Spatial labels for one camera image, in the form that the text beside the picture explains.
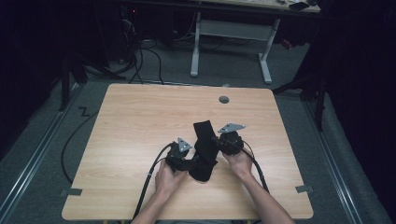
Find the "cable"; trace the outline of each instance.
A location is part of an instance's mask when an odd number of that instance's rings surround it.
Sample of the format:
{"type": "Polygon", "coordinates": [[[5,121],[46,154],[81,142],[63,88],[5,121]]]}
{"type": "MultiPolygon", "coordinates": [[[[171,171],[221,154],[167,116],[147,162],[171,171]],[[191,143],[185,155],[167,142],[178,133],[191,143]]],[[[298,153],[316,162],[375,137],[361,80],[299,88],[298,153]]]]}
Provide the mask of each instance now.
{"type": "Polygon", "coordinates": [[[169,148],[170,146],[172,146],[174,143],[169,143],[168,145],[166,145],[166,147],[163,148],[163,150],[161,150],[160,154],[158,154],[157,158],[155,159],[154,163],[152,163],[151,168],[149,169],[148,172],[148,177],[146,177],[146,182],[145,185],[142,188],[142,193],[140,194],[140,198],[139,198],[139,202],[137,203],[136,206],[136,210],[134,211],[134,218],[136,218],[137,214],[139,214],[140,212],[140,207],[142,206],[143,200],[145,199],[145,195],[146,195],[146,191],[148,189],[149,186],[149,181],[151,179],[152,173],[154,172],[154,168],[155,165],[157,165],[157,163],[159,162],[159,158],[161,157],[161,155],[163,154],[163,152],[169,148]]]}
{"type": "Polygon", "coordinates": [[[244,140],[242,140],[242,142],[244,142],[248,146],[248,148],[250,149],[251,155],[253,156],[253,158],[255,158],[253,150],[251,149],[251,146],[247,142],[245,142],[244,140]]]}
{"type": "Polygon", "coordinates": [[[62,154],[61,154],[61,164],[62,164],[62,171],[64,172],[64,177],[66,177],[67,181],[69,181],[70,184],[73,183],[72,178],[70,178],[70,176],[67,174],[66,169],[64,167],[64,152],[66,151],[67,145],[69,144],[69,142],[72,140],[72,138],[74,137],[74,135],[78,132],[78,130],[85,124],[88,122],[88,120],[90,120],[91,118],[95,117],[97,114],[99,113],[99,111],[96,111],[95,113],[93,113],[92,115],[90,115],[89,118],[87,118],[86,120],[84,120],[80,125],[78,125],[78,127],[73,131],[73,133],[69,136],[69,138],[67,139],[66,143],[64,144],[64,148],[62,149],[62,154]]]}
{"type": "Polygon", "coordinates": [[[195,43],[194,39],[191,40],[190,43],[188,43],[188,44],[180,44],[180,43],[178,43],[178,42],[187,41],[187,40],[192,39],[192,38],[194,38],[193,35],[192,35],[192,36],[189,36],[189,37],[186,37],[186,38],[184,38],[184,39],[182,39],[182,40],[174,41],[173,43],[176,44],[176,45],[178,45],[178,46],[181,46],[181,47],[188,47],[188,46],[191,46],[191,45],[193,45],[193,44],[195,43]]]}
{"type": "Polygon", "coordinates": [[[192,36],[187,37],[187,35],[189,35],[190,32],[191,32],[192,26],[194,25],[195,15],[196,15],[196,12],[194,12],[194,14],[192,15],[192,21],[191,21],[191,25],[190,25],[189,31],[188,31],[185,35],[183,35],[181,38],[174,39],[174,42],[175,42],[175,41],[178,41],[178,40],[184,40],[184,39],[186,39],[186,38],[191,38],[191,37],[194,36],[194,35],[192,35],[192,36]]]}
{"type": "Polygon", "coordinates": [[[137,61],[134,60],[134,50],[137,49],[136,43],[138,43],[137,41],[134,43],[134,38],[138,37],[138,34],[135,31],[134,25],[126,20],[126,19],[122,19],[123,22],[125,22],[127,24],[127,27],[124,27],[124,35],[126,38],[126,52],[127,55],[126,57],[128,57],[129,55],[133,55],[131,61],[123,68],[121,68],[120,70],[117,71],[111,71],[109,68],[105,68],[103,67],[101,64],[96,64],[95,62],[92,62],[84,57],[82,57],[81,55],[77,55],[83,62],[84,64],[88,64],[91,65],[93,68],[95,68],[97,71],[99,72],[95,72],[92,71],[91,69],[85,67],[85,71],[87,73],[93,74],[95,76],[107,76],[110,78],[115,78],[115,79],[125,79],[125,77],[121,77],[119,76],[120,74],[129,71],[130,69],[132,69],[137,61]]]}
{"type": "Polygon", "coordinates": [[[140,75],[139,75],[139,71],[140,71],[140,69],[142,68],[142,65],[143,65],[143,52],[142,52],[142,49],[139,49],[139,52],[140,52],[140,59],[141,59],[140,65],[139,65],[138,68],[135,66],[136,72],[134,73],[134,75],[132,76],[132,78],[131,78],[131,80],[128,82],[128,84],[131,84],[132,81],[134,81],[134,78],[135,78],[136,76],[139,77],[140,83],[143,84],[142,78],[141,78],[140,75]]]}
{"type": "Polygon", "coordinates": [[[206,47],[204,47],[202,44],[200,44],[199,46],[200,46],[200,48],[202,48],[202,49],[214,50],[214,49],[219,49],[219,48],[223,45],[223,43],[224,43],[224,39],[222,38],[222,39],[220,40],[219,44],[218,44],[217,46],[215,46],[214,48],[206,48],[206,47]]]}
{"type": "Polygon", "coordinates": [[[260,181],[262,182],[262,187],[265,190],[267,190],[267,192],[269,192],[267,184],[265,183],[264,174],[262,173],[262,168],[260,167],[259,163],[256,161],[256,159],[254,159],[254,157],[252,157],[250,154],[248,154],[248,152],[246,150],[241,148],[241,151],[245,152],[245,154],[247,154],[250,157],[250,159],[253,162],[254,166],[256,166],[257,172],[259,173],[260,181]]]}
{"type": "Polygon", "coordinates": [[[160,158],[160,159],[155,163],[155,165],[157,165],[160,161],[163,161],[163,160],[165,160],[165,157],[160,158]]]}
{"type": "Polygon", "coordinates": [[[232,44],[232,45],[237,45],[237,46],[244,46],[249,44],[250,42],[257,42],[258,40],[253,40],[253,39],[249,39],[249,40],[245,40],[244,43],[238,43],[235,41],[231,41],[231,40],[235,40],[235,38],[224,38],[223,41],[227,44],[232,44]]]}
{"type": "Polygon", "coordinates": [[[151,49],[144,49],[144,50],[150,51],[151,53],[155,54],[155,56],[157,56],[158,61],[159,61],[159,63],[160,63],[160,68],[159,68],[158,77],[159,77],[161,83],[162,83],[163,85],[165,85],[165,84],[163,83],[163,78],[161,77],[161,67],[162,67],[162,66],[161,66],[161,58],[160,58],[160,55],[158,55],[158,53],[156,53],[154,50],[151,50],[151,49]]]}

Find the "handheld controller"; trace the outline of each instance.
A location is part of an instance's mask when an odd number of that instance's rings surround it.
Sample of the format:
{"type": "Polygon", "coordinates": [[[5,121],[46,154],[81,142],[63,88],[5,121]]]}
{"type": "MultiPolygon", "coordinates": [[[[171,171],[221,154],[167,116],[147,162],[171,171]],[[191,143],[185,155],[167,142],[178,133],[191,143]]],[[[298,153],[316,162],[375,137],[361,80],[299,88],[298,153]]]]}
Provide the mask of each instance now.
{"type": "Polygon", "coordinates": [[[181,138],[177,139],[178,143],[173,142],[171,149],[166,155],[165,161],[171,167],[172,171],[189,171],[197,166],[199,156],[194,156],[191,160],[185,157],[190,151],[191,145],[181,138]]]}
{"type": "Polygon", "coordinates": [[[244,147],[242,137],[238,135],[237,130],[244,129],[245,125],[228,123],[226,126],[218,130],[221,133],[220,138],[216,136],[212,139],[216,142],[221,152],[231,156],[238,154],[244,147]]]}

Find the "metal rail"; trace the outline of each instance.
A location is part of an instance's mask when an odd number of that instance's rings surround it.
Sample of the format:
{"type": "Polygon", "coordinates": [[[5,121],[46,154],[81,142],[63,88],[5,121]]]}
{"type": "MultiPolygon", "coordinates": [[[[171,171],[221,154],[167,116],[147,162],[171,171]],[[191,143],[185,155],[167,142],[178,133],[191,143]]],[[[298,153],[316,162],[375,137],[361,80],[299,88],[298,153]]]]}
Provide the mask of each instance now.
{"type": "Polygon", "coordinates": [[[73,86],[71,92],[71,100],[69,104],[64,109],[64,111],[58,112],[58,115],[55,117],[54,121],[51,123],[40,143],[38,144],[37,148],[35,149],[33,156],[30,158],[25,168],[21,172],[20,176],[18,177],[16,183],[14,184],[14,187],[12,188],[6,199],[3,201],[3,204],[0,207],[0,224],[7,223],[7,221],[11,217],[12,212],[17,206],[23,193],[26,191],[27,187],[35,176],[35,172],[38,170],[38,167],[47,155],[47,152],[50,149],[50,142],[52,140],[52,137],[58,131],[62,121],[64,120],[64,116],[70,108],[70,105],[74,102],[74,100],[76,100],[78,94],[82,91],[82,89],[83,86],[81,85],[75,84],[73,86]]]}
{"type": "Polygon", "coordinates": [[[338,197],[340,198],[341,204],[344,207],[346,212],[346,216],[349,220],[349,223],[353,224],[361,224],[363,223],[361,220],[361,215],[355,203],[353,202],[353,198],[350,194],[349,188],[347,187],[346,182],[344,181],[343,176],[341,175],[340,170],[338,169],[338,165],[335,162],[334,157],[332,156],[332,152],[330,150],[329,144],[327,143],[326,137],[324,133],[318,129],[318,126],[315,122],[315,113],[311,104],[307,101],[303,101],[303,106],[305,108],[306,113],[310,117],[310,121],[312,126],[315,128],[315,133],[317,134],[318,140],[321,144],[322,153],[325,158],[327,167],[329,169],[329,174],[332,178],[332,182],[334,183],[334,187],[338,193],[338,197]]]}

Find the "table top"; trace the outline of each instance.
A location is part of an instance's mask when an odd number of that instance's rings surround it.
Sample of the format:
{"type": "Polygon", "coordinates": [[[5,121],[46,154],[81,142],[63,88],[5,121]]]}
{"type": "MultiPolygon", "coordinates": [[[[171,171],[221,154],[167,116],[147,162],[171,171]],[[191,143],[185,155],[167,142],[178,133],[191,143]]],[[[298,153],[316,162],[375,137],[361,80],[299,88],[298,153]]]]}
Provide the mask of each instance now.
{"type": "MultiPolygon", "coordinates": [[[[238,133],[252,147],[272,196],[293,218],[313,216],[306,192],[296,190],[304,182],[270,90],[112,84],[72,185],[82,193],[67,197],[63,217],[132,219],[149,168],[161,149],[178,137],[193,146],[197,140],[193,123],[206,120],[215,133],[229,122],[246,125],[238,133]],[[222,104],[220,96],[229,97],[230,102],[222,104]]],[[[208,182],[188,175],[159,219],[258,218],[248,192],[221,153],[217,161],[208,182]]],[[[258,178],[254,166],[252,172],[258,178]]],[[[154,190],[152,178],[143,205],[154,190]]]]}
{"type": "MultiPolygon", "coordinates": [[[[210,2],[210,3],[220,3],[220,4],[230,4],[230,5],[237,5],[237,6],[245,6],[245,7],[266,7],[272,9],[281,9],[281,10],[291,10],[289,5],[293,4],[289,0],[285,0],[286,4],[280,4],[276,0],[200,0],[202,2],[210,2]]],[[[320,7],[308,7],[301,12],[320,12],[320,7]]]]}

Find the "table leg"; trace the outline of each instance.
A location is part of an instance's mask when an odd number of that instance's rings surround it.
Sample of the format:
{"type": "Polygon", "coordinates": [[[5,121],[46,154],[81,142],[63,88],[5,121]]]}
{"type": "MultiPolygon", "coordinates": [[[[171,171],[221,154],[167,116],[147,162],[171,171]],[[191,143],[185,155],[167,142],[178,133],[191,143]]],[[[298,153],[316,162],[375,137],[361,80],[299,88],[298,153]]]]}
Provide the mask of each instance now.
{"type": "Polygon", "coordinates": [[[268,57],[268,53],[270,52],[271,46],[274,42],[274,38],[275,38],[277,27],[278,27],[279,23],[280,23],[280,19],[277,19],[274,21],[274,25],[272,26],[272,29],[270,31],[270,34],[269,34],[269,37],[267,40],[267,45],[265,46],[264,53],[259,54],[260,66],[262,67],[262,75],[264,77],[264,82],[266,84],[272,83],[271,74],[270,74],[270,71],[268,70],[267,57],[268,57]]]}
{"type": "Polygon", "coordinates": [[[195,45],[194,52],[192,53],[191,62],[191,76],[198,76],[198,65],[199,65],[199,35],[201,31],[201,12],[197,13],[197,22],[195,27],[195,45]]]}

